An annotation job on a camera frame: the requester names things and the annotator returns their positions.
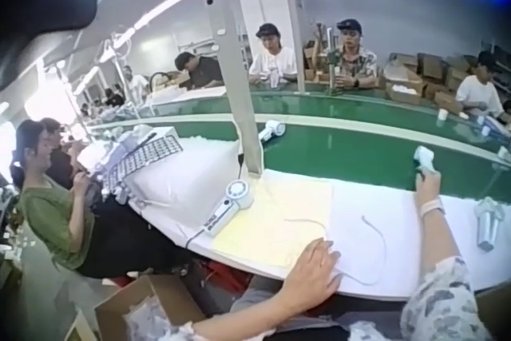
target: black shirt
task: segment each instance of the black shirt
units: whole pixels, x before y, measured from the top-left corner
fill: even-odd
[[[54,149],[51,153],[51,166],[46,170],[53,181],[66,189],[73,187],[73,166],[71,165],[71,156],[62,151],[62,148]]]
[[[118,95],[117,93],[115,93],[113,96],[109,97],[106,100],[105,104],[110,107],[120,107],[124,103],[125,103],[125,99],[121,95]]]
[[[210,57],[199,57],[199,65],[189,71],[190,82],[195,88],[202,88],[213,80],[223,81],[220,64]]]

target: wristband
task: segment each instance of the wristband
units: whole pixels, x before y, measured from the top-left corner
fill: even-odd
[[[421,218],[423,218],[429,212],[434,211],[435,209],[438,209],[438,210],[440,210],[440,212],[445,214],[442,202],[439,199],[435,199],[435,200],[432,200],[428,203],[425,203],[423,206],[421,206],[420,211],[419,211],[419,213],[421,214]]]

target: table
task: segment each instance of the table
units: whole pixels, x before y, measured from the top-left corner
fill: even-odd
[[[443,175],[444,195],[463,199],[491,196],[511,204],[509,166],[499,163],[495,156],[500,145],[483,140],[475,128],[464,121],[449,119],[443,126],[437,126],[436,113],[428,109],[412,109],[356,96],[258,94],[253,100],[258,121],[263,123],[270,117],[277,117],[287,123],[286,135],[265,151],[267,168],[411,190],[414,179],[411,153],[420,143],[435,151],[435,165]],[[234,141],[236,131],[226,108],[228,104],[223,97],[186,101],[180,106],[180,115],[145,119],[145,122],[162,129],[173,125],[181,137],[203,136]],[[125,127],[134,124],[129,121],[119,123]],[[165,217],[164,209],[149,207],[142,214],[168,237],[183,245],[183,233]],[[467,232],[473,232],[472,224],[465,222],[465,225]],[[505,235],[499,239],[508,241],[507,227]],[[190,248],[214,260],[261,275],[282,278],[286,273],[278,268],[216,254],[209,238],[199,237]],[[469,248],[472,249],[469,252],[477,252],[472,245]],[[502,246],[489,255],[491,257],[483,265],[478,261],[473,267],[477,269],[473,272],[476,289],[497,285],[511,277],[511,251],[507,253]],[[405,298],[398,284],[387,289],[377,291],[374,287],[343,284],[340,291],[379,299]]]

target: green shirt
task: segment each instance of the green shirt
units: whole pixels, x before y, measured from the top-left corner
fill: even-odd
[[[53,259],[64,268],[79,268],[87,256],[93,233],[94,215],[85,207],[81,249],[72,252],[69,220],[73,211],[73,194],[49,177],[52,188],[23,189],[18,208],[34,234],[46,245]]]

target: camouflage sleeve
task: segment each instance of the camouflage sleeve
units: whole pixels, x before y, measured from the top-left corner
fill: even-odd
[[[451,257],[424,276],[402,312],[404,340],[492,339],[477,316],[468,274],[465,261]]]
[[[373,54],[372,52],[368,53],[366,62],[364,63],[364,66],[362,67],[362,70],[360,71],[360,75],[364,77],[369,76],[378,76],[378,63],[376,60],[376,54]]]

